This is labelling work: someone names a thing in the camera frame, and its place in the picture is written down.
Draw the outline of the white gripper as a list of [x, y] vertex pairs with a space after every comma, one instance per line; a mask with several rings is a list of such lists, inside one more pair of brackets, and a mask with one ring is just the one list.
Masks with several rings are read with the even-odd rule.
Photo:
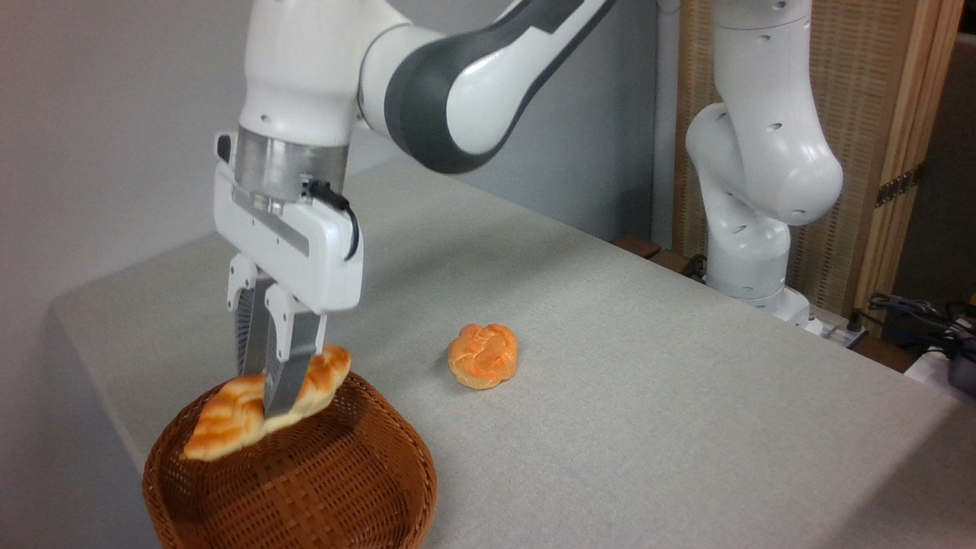
[[241, 253], [226, 291], [236, 375], [265, 369], [265, 417], [276, 418], [321, 352], [323, 314], [360, 300], [363, 234], [342, 196], [348, 150], [236, 132], [217, 135], [215, 153], [217, 232]]

